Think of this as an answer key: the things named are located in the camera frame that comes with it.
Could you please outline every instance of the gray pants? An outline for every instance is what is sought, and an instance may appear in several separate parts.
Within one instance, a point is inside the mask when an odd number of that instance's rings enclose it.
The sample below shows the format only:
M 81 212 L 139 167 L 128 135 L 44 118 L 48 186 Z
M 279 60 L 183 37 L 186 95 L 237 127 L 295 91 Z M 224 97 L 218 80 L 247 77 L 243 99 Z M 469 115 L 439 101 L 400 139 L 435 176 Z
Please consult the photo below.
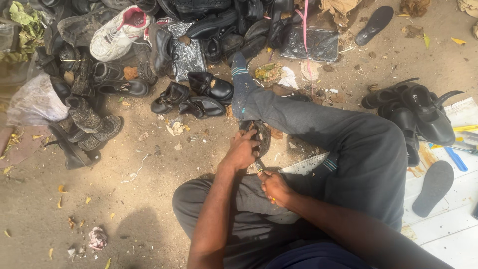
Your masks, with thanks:
M 371 113 L 292 101 L 262 88 L 248 97 L 245 120 L 263 120 L 293 137 L 330 151 L 307 176 L 285 174 L 296 192 L 364 212 L 400 230 L 407 152 L 400 129 Z M 193 179 L 173 196 L 173 210 L 189 238 L 213 179 Z M 330 240 L 304 219 L 278 224 L 287 215 L 269 203 L 257 176 L 236 179 L 232 193 L 227 269 L 263 268 L 277 255 L 307 242 Z

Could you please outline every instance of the gray sock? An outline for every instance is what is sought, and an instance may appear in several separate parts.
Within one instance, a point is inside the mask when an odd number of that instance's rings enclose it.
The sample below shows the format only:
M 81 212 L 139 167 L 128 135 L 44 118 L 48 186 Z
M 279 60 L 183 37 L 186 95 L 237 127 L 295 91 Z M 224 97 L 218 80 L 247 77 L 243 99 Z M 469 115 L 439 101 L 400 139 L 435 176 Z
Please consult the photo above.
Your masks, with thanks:
M 232 84 L 234 85 L 232 115 L 238 119 L 244 119 L 247 97 L 258 86 L 247 71 L 247 62 L 241 52 L 236 52 L 233 56 L 231 74 Z

